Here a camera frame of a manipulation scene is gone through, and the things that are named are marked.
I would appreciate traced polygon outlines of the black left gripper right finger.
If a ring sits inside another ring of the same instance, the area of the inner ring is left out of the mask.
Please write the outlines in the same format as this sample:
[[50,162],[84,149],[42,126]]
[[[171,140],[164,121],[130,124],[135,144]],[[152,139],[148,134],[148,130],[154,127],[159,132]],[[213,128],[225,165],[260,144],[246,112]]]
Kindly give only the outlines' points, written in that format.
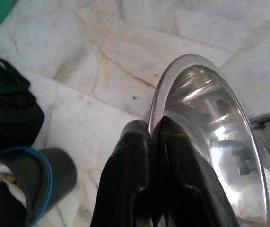
[[152,134],[156,190],[167,227],[237,227],[239,222],[213,169],[185,130],[165,116]]

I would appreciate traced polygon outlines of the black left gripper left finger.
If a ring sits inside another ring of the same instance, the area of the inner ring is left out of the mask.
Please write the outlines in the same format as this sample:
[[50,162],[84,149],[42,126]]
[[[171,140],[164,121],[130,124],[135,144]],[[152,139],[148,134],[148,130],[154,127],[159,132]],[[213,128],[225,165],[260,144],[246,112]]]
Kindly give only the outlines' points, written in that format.
[[149,227],[152,214],[150,134],[143,120],[125,125],[99,181],[92,227]]

